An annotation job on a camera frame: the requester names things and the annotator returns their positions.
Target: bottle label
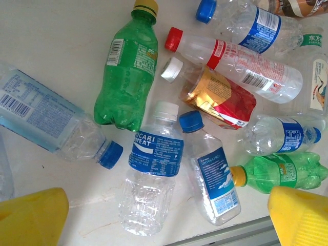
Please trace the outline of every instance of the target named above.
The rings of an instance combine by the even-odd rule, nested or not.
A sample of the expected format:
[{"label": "bottle label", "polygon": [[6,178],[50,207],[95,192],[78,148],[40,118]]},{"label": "bottle label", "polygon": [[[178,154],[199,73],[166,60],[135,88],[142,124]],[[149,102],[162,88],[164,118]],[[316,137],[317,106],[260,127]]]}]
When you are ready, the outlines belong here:
[{"label": "bottle label", "polygon": [[281,17],[256,8],[254,23],[239,44],[257,53],[266,51],[275,41],[281,26]]},{"label": "bottle label", "polygon": [[297,150],[304,139],[303,128],[300,123],[291,118],[278,118],[281,121],[285,138],[282,147],[277,153],[293,152]]},{"label": "bottle label", "polygon": [[182,151],[183,140],[139,131],[135,135],[129,164],[143,173],[173,177],[179,172]]},{"label": "bottle label", "polygon": [[223,148],[197,159],[216,217],[238,205]]},{"label": "bottle label", "polygon": [[192,91],[184,89],[181,98],[186,104],[202,109],[213,122],[224,128],[246,126],[256,106],[256,99],[250,92],[207,66],[204,66],[196,87]]},{"label": "bottle label", "polygon": [[83,110],[20,70],[0,80],[1,125],[54,152],[79,122]]},{"label": "bottle label", "polygon": [[269,12],[289,17],[307,17],[327,13],[327,0],[260,0],[258,6],[269,5]]},{"label": "bottle label", "polygon": [[274,63],[262,55],[236,44],[216,41],[215,49],[207,66],[216,69],[224,64],[236,64],[245,68],[244,76],[236,83],[245,84],[277,94],[286,81],[288,69],[284,64]]},{"label": "bottle label", "polygon": [[328,81],[328,64],[325,60],[316,59],[313,62],[312,91],[310,108],[323,111],[325,109],[325,96]]},{"label": "bottle label", "polygon": [[280,186],[294,188],[297,183],[297,172],[293,161],[285,154],[263,156],[264,159],[277,163],[280,174]]},{"label": "bottle label", "polygon": [[134,67],[155,75],[157,51],[135,40],[114,39],[108,54],[107,66]]},{"label": "bottle label", "polygon": [[322,46],[322,35],[320,34],[306,34],[303,35],[303,43],[301,46],[306,45],[316,45],[321,47]]}]

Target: plastic bottle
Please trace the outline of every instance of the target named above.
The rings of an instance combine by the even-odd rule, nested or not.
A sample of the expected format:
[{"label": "plastic bottle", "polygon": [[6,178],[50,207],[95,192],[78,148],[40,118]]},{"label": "plastic bottle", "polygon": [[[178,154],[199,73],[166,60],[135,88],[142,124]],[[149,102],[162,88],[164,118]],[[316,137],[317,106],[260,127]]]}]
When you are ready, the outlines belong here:
[{"label": "plastic bottle", "polygon": [[303,152],[321,139],[321,132],[306,119],[257,115],[243,128],[241,142],[251,155]]},{"label": "plastic bottle", "polygon": [[281,58],[303,41],[302,26],[295,19],[266,12],[248,0],[202,0],[196,19],[209,24],[215,37],[268,57]]},{"label": "plastic bottle", "polygon": [[225,129],[244,127],[256,106],[255,97],[206,65],[183,63],[171,57],[161,76],[181,83],[179,98]]},{"label": "plastic bottle", "polygon": [[14,196],[14,181],[8,162],[5,145],[0,134],[0,202]]},{"label": "plastic bottle", "polygon": [[199,111],[185,113],[179,121],[186,134],[184,156],[196,203],[210,223],[222,225],[241,211],[222,142],[202,130]]},{"label": "plastic bottle", "polygon": [[328,116],[325,97],[328,81],[328,57],[321,49],[323,20],[318,17],[302,19],[304,41],[290,53],[289,64],[301,71],[304,81],[299,95],[287,104],[279,105],[284,115],[306,115],[318,120]]},{"label": "plastic bottle", "polygon": [[308,17],[328,12],[325,0],[254,0],[256,6],[270,13],[289,17]]},{"label": "plastic bottle", "polygon": [[123,148],[81,108],[12,65],[0,62],[0,125],[68,160],[111,169]]},{"label": "plastic bottle", "polygon": [[154,121],[135,136],[119,219],[136,235],[158,233],[167,217],[183,151],[182,136],[175,129],[178,110],[176,104],[157,102]]},{"label": "plastic bottle", "polygon": [[115,34],[94,106],[98,124],[140,129],[157,64],[158,42],[152,28],[157,11],[154,0],[136,0],[132,20]]},{"label": "plastic bottle", "polygon": [[301,73],[243,46],[185,34],[171,28],[165,48],[179,52],[195,64],[206,64],[248,91],[278,104],[288,103],[300,92]]},{"label": "plastic bottle", "polygon": [[312,152],[258,156],[244,166],[230,167],[235,186],[249,185],[262,193],[274,186],[314,189],[328,177],[328,169]]}]

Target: white surface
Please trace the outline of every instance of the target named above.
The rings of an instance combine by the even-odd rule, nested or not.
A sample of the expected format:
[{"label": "white surface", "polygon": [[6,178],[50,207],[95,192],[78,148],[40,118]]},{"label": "white surface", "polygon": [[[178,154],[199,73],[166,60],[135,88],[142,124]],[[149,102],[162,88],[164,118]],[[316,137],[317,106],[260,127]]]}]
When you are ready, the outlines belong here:
[{"label": "white surface", "polygon": [[[144,123],[160,99],[178,103],[179,114],[190,110],[177,98],[181,85],[169,84],[160,77],[160,72],[173,55],[163,48],[172,26],[199,34],[205,32],[204,24],[194,19],[198,3],[198,0],[158,0],[159,14],[154,29],[159,40],[159,60]],[[110,42],[130,20],[133,4],[133,0],[2,0],[0,58],[92,113],[101,89]],[[269,113],[275,107],[260,99],[257,111]],[[250,158],[236,146],[238,132],[221,129],[206,119],[204,123],[207,131],[222,140],[231,166],[243,164]],[[267,195],[249,187],[237,188],[241,214],[222,227],[209,224],[196,209],[182,164],[163,230],[151,237],[126,232],[118,222],[117,201],[128,169],[134,133],[114,126],[103,129],[108,137],[124,147],[123,156],[112,170],[91,161],[67,163],[1,129],[17,196],[51,187],[65,189],[70,211],[59,245],[165,245],[268,215]],[[327,141],[325,133],[313,149],[326,166],[328,152],[324,151],[323,143]],[[328,194],[327,185],[326,180],[313,192]]]}]

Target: red label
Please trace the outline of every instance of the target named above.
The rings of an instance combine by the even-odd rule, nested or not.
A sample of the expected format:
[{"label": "red label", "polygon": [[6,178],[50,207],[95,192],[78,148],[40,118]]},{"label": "red label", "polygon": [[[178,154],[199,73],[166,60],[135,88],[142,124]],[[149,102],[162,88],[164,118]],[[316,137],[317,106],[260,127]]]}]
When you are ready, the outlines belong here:
[{"label": "red label", "polygon": [[207,62],[207,66],[209,68],[215,69],[216,66],[219,64],[225,50],[226,50],[226,43],[222,40],[217,39],[211,58]]}]

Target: green label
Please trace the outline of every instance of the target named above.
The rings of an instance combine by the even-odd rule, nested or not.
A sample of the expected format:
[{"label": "green label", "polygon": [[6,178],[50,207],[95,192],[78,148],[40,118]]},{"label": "green label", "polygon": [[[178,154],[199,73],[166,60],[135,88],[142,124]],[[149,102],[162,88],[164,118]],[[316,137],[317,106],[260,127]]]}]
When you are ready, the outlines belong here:
[{"label": "green label", "polygon": [[157,51],[129,39],[114,39],[108,54],[107,66],[134,67],[155,75]]},{"label": "green label", "polygon": [[293,161],[285,154],[264,156],[265,159],[277,163],[280,174],[280,186],[294,188],[297,182],[297,172]]},{"label": "green label", "polygon": [[305,45],[316,45],[316,46],[322,46],[322,35],[320,34],[306,34],[303,35],[303,43],[301,46]]}]

